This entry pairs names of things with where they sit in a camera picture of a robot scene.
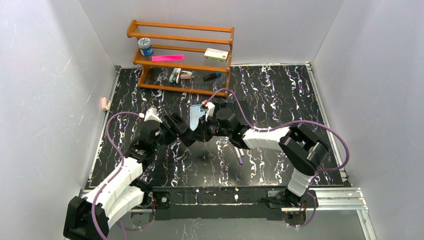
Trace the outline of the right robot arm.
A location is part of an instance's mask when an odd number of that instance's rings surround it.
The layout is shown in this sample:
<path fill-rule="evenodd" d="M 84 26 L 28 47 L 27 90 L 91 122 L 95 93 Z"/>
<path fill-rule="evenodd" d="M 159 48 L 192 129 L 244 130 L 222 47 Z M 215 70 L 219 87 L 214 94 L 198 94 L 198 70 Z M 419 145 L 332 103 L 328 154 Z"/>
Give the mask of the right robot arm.
<path fill-rule="evenodd" d="M 275 130 L 257 130 L 241 121 L 229 107 L 220 109 L 202 105 L 194 106 L 190 122 L 197 119 L 194 128 L 200 141 L 207 142 L 213 136 L 227 137 L 239 152 L 241 149 L 281 150 L 294 167 L 291 179 L 282 195 L 280 204 L 297 206 L 308 186 L 317 174 L 319 166 L 329 153 L 328 145 L 304 123 L 291 123 Z"/>

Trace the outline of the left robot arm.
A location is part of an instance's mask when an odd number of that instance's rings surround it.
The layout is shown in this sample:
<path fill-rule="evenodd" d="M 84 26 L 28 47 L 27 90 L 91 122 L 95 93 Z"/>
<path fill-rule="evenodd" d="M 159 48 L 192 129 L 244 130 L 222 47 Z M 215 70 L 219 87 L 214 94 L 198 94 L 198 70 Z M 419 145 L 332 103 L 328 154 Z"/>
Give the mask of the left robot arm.
<path fill-rule="evenodd" d="M 194 132 L 179 115 L 160 119 L 154 108 L 136 113 L 147 129 L 141 133 L 127 153 L 112 146 L 120 156 L 118 166 L 97 187 L 83 197 L 73 197 L 67 206 L 63 236 L 68 240 L 106 240 L 113 225 L 132 208 L 143 202 L 150 190 L 140 180 L 145 168 L 143 162 L 160 146 L 176 139 L 192 144 Z"/>

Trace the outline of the blue phone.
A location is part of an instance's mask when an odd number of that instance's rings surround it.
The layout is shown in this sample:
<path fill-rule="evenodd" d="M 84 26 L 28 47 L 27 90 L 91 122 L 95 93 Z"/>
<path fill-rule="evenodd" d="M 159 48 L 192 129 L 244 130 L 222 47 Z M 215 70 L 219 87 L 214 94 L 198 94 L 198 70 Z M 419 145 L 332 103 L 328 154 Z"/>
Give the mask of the blue phone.
<path fill-rule="evenodd" d="M 189 127 L 192 131 L 201 128 L 205 119 L 205 109 L 201 104 L 191 105 L 189 108 Z"/>

